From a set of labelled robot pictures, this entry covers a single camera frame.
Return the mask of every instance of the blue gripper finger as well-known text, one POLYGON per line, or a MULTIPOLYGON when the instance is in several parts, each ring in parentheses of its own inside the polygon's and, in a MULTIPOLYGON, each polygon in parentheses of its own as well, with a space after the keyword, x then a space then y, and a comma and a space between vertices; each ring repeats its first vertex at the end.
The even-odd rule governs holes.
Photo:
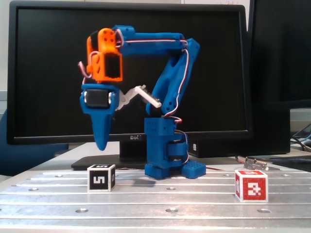
POLYGON ((80 97, 82 111, 89 114, 93 123, 94 140, 98 149, 104 150, 109 140, 111 130, 111 121, 115 110, 119 106, 120 90, 113 85, 106 84, 84 84, 82 85, 83 92, 80 97), (89 107, 85 101, 85 92, 88 89, 109 90, 110 104, 108 108, 89 107))

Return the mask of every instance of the white cube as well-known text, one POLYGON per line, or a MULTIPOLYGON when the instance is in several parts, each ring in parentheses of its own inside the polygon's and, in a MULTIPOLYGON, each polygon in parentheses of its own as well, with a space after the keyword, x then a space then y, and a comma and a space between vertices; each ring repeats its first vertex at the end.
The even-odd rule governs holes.
POLYGON ((111 192, 116 185, 116 166, 96 164, 87 168, 88 192, 111 192))
POLYGON ((268 176, 257 170, 236 170, 235 196, 241 202, 268 202, 268 176))

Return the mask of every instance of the cable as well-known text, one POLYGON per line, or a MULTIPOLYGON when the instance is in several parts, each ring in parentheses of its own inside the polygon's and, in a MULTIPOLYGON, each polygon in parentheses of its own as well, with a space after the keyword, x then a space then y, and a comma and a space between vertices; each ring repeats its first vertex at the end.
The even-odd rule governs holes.
POLYGON ((301 150, 305 151, 306 146, 302 144, 301 141, 299 141, 297 138, 294 138, 294 137, 292 137, 292 139, 296 141, 296 142, 291 141, 292 143, 295 143, 295 144, 298 143, 301 146, 301 150))
POLYGON ((116 170, 138 170, 138 171, 142 171, 143 169, 122 167, 122 168, 117 168, 116 170))
POLYGON ((119 35, 120 40, 121 40, 121 41, 120 41, 121 44, 118 45, 118 46, 116 46, 116 47, 118 48, 118 47, 121 47, 121 46, 124 45, 124 37, 123 37, 122 32, 121 32, 121 30, 120 30, 119 28, 116 29, 116 33, 119 35))
POLYGON ((170 118, 176 119, 175 123, 177 123, 177 124, 183 122, 182 118, 179 118, 179 117, 176 117, 176 116, 168 116, 168 117, 165 117, 165 118, 167 118, 167 119, 170 119, 170 118))
POLYGON ((211 169, 211 170, 216 170, 216 171, 224 171, 223 169, 219 169, 219 168, 215 168, 215 167, 211 167, 211 166, 206 166, 207 169, 211 169))
POLYGON ((235 156, 235 160, 236 160, 239 164, 245 164, 244 161, 242 161, 242 160, 239 159, 239 156, 238 156, 238 155, 235 156))
POLYGON ((181 90, 181 88, 184 85, 184 82, 185 82, 186 77, 187 77, 188 69, 189 69, 189 52, 188 52, 187 49, 184 49, 184 51, 187 53, 186 68, 185 68, 185 72, 184 72, 184 77, 183 77, 183 79, 182 79, 182 81, 180 83, 179 89, 178 89, 178 93, 177 93, 177 97, 176 97, 176 107, 173 110, 171 110, 170 112, 166 113, 164 115, 164 117, 167 117, 167 116, 170 116, 170 115, 174 114, 176 112, 177 108, 178 108, 178 98, 179 98, 180 90, 181 90))
MULTIPOLYGON (((178 133, 183 133, 184 136, 185 136, 185 141, 186 141, 186 144, 188 144, 188 138, 187 138, 187 135, 185 132, 181 131, 181 130, 175 130, 175 132, 178 132, 178 133)), ((185 160, 185 162, 183 162, 183 165, 186 164, 189 160, 189 153, 187 151, 187 159, 185 160)))
POLYGON ((258 161, 268 162, 268 163, 296 163, 296 164, 311 164, 311 159, 305 159, 305 158, 290 158, 290 159, 256 159, 258 161))
POLYGON ((301 140, 300 142, 306 141, 306 140, 308 140, 310 138, 311 138, 311 134, 308 137, 306 137, 305 139, 301 140))
MULTIPOLYGON (((94 54, 98 54, 99 52, 98 51, 93 51, 93 52, 91 52, 90 54, 89 54, 89 56, 88 56, 88 63, 91 65, 92 64, 92 56, 94 55, 94 54)), ((87 72, 86 72, 86 67, 83 65, 83 63, 80 61, 79 63, 78 63, 78 68, 79 68, 79 70, 80 70, 80 72, 81 72, 81 74, 83 75, 83 81, 82 81, 82 84, 85 84, 85 82, 86 82, 86 79, 89 79, 89 78, 91 78, 92 77, 92 74, 90 73, 90 74, 87 74, 87 72)))
MULTIPOLYGON (((120 29, 116 29, 116 33, 120 37, 120 41, 117 41, 117 43, 121 43, 121 44, 116 46, 117 48, 119 48, 119 47, 124 45, 124 37, 123 37, 122 31, 120 29)), ((126 40, 125 42, 127 42, 127 43, 144 43, 144 42, 175 42, 175 41, 177 41, 177 40, 176 39, 169 39, 169 38, 161 38, 161 39, 132 39, 132 40, 126 40)), ((180 86, 178 88, 178 94, 177 94, 177 97, 176 97, 176 107, 172 111, 166 113, 164 115, 164 117, 171 116, 172 114, 174 114, 176 112, 176 110, 177 110, 177 108, 179 106, 178 98, 179 98, 179 95, 180 95, 180 91, 181 91, 182 86, 184 85, 184 82, 185 82, 186 77, 187 77, 188 69, 189 69, 189 52, 187 50, 188 42, 187 42, 186 39, 181 39, 179 41, 185 43, 185 48, 182 49, 182 51, 185 51, 187 53, 186 67, 185 67, 184 77, 183 77, 183 79, 181 81, 181 84, 180 84, 180 86)), ((181 123, 182 122, 181 118, 176 117, 176 119, 177 119, 175 121, 176 123, 181 123)))

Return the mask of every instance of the blue chair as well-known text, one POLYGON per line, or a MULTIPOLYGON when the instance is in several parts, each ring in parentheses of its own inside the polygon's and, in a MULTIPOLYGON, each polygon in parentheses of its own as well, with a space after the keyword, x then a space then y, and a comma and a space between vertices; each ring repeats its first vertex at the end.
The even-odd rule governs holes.
POLYGON ((56 152, 68 150, 68 144, 8 145, 7 113, 0 119, 0 175, 15 176, 52 159, 56 152))

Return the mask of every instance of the monitor base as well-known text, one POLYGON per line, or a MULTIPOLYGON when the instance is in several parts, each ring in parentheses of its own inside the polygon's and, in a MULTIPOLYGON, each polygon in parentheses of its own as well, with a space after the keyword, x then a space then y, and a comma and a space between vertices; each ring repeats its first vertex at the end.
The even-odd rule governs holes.
POLYGON ((120 142, 120 155, 98 155, 84 157, 73 163, 75 171, 86 171, 94 164, 115 164, 118 168, 145 169, 147 163, 147 143, 120 142))
POLYGON ((73 163, 71 167, 74 171, 86 171, 88 167, 94 164, 115 164, 116 169, 118 168, 131 168, 131 169, 145 169, 145 160, 136 161, 123 161, 120 159, 118 154, 112 155, 98 155, 84 157, 77 162, 73 163))

